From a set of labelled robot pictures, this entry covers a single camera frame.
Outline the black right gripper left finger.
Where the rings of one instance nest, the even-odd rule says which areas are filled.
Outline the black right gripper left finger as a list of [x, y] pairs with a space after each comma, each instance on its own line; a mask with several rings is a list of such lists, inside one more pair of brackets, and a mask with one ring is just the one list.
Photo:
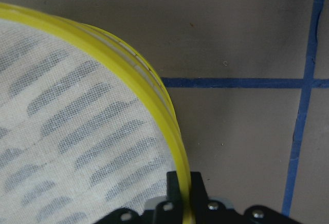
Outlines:
[[163, 200], [148, 200], [140, 215], [129, 208], [119, 208], [96, 223], [183, 223], [183, 203], [175, 171], [168, 172], [167, 193]]

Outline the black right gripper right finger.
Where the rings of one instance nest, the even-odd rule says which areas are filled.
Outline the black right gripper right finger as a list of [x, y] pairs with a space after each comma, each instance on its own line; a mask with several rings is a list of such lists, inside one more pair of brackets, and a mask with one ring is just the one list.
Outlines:
[[211, 199], [208, 196], [200, 172], [192, 172], [191, 180], [191, 206], [196, 223], [299, 223], [262, 205], [253, 205], [240, 214], [233, 207], [224, 204], [223, 200]]

